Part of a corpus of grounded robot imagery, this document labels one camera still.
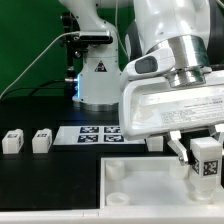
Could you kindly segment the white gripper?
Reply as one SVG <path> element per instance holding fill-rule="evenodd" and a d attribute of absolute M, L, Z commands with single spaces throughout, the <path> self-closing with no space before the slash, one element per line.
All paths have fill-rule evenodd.
<path fill-rule="evenodd" d="M 167 134 L 168 146 L 182 166 L 189 163 L 181 132 L 209 127 L 224 143 L 224 70 L 205 75 L 203 85 L 171 88 L 165 77 L 133 81 L 119 103 L 119 124 L 127 140 Z"/>

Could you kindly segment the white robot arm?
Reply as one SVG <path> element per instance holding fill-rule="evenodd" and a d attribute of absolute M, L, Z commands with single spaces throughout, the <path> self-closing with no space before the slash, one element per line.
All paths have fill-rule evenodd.
<path fill-rule="evenodd" d="M 118 109 L 128 140 L 166 135 L 181 163 L 191 161 L 182 133 L 224 133 L 224 18 L 216 0 L 59 0 L 79 28 L 83 57 L 74 103 Z"/>

